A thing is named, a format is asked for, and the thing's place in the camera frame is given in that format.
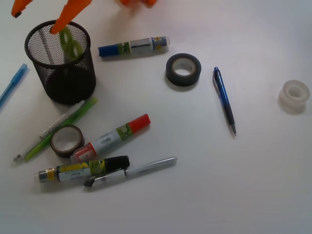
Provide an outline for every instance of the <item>silver pen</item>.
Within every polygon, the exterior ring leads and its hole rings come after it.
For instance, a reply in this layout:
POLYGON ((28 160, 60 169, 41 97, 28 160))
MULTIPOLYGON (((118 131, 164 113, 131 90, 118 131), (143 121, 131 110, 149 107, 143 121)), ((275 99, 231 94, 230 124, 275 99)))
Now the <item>silver pen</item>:
POLYGON ((107 174, 105 176, 101 176, 101 177, 97 177, 97 178, 92 177, 84 183, 84 186, 85 187, 92 187, 94 185, 99 185, 102 183, 118 181, 118 180, 121 180, 123 178, 129 178, 129 177, 138 175, 142 172, 148 171, 148 170, 153 169, 153 168, 163 167, 163 166, 167 166, 170 164, 174 165, 176 163, 176 161, 177 161, 176 157, 170 157, 170 158, 162 159, 160 161, 151 162, 151 163, 142 165, 140 167, 127 168, 124 170, 113 172, 113 173, 107 174))

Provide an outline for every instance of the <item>blue marker cap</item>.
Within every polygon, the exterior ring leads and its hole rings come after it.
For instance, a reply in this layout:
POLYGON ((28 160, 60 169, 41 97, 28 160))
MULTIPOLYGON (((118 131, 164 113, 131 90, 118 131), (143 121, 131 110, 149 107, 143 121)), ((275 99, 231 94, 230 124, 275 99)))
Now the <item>blue marker cap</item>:
POLYGON ((99 47, 98 53, 99 53, 100 57, 119 55, 118 46, 117 46, 117 44, 115 44, 115 45, 108 45, 108 46, 99 47))
POLYGON ((18 72, 13 76, 11 82, 17 84, 20 79, 23 77, 24 73, 27 70, 27 65, 23 63, 23 65, 19 68, 18 72))

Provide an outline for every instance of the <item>orange object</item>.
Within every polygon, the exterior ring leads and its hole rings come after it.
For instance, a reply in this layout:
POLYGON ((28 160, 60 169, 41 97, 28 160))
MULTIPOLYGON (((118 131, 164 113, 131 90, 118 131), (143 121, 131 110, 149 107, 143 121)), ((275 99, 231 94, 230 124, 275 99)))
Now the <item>orange object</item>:
POLYGON ((21 12, 26 8, 26 6, 31 3, 33 0, 15 0, 12 7, 12 16, 17 18, 21 15, 21 12))
MULTIPOLYGON (((120 2, 124 5, 127 5, 130 2, 130 0, 120 0, 120 2)), ((149 5, 154 5, 157 2, 157 0, 144 0, 144 2, 146 2, 149 5)))
MULTIPOLYGON (((17 18, 26 6, 33 0, 15 0, 12 7, 12 16, 17 18)), ((64 6, 61 15, 57 19, 55 25, 51 28, 51 33, 56 34, 61 31, 70 21, 72 21, 84 8, 86 8, 92 0, 68 0, 64 6)))
POLYGON ((50 33, 56 34, 69 24, 92 0, 68 0, 50 33))

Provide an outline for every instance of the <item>blue mechanical pencil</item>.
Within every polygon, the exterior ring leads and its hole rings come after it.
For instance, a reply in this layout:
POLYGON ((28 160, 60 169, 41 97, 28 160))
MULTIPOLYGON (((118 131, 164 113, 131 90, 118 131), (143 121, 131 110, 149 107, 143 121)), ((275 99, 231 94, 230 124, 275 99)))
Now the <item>blue mechanical pencil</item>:
POLYGON ((236 135, 236 128, 235 128, 233 113, 231 110, 228 95, 226 94, 226 91, 225 91, 221 72, 220 72, 218 67, 214 68, 214 82, 215 82, 216 87, 219 90, 220 100, 221 100, 226 118, 228 119, 228 122, 229 122, 230 126, 232 127, 234 134, 236 135))

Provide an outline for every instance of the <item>red marker cap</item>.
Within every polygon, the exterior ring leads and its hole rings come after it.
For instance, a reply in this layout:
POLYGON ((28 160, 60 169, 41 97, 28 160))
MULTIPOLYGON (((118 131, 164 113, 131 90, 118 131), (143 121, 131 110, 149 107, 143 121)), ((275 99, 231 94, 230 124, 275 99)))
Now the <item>red marker cap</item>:
POLYGON ((137 131, 140 131, 142 128, 145 128, 147 125, 151 123, 150 118, 148 117, 148 114, 144 114, 139 118, 136 118, 135 120, 129 122, 129 126, 133 133, 136 133, 137 131))

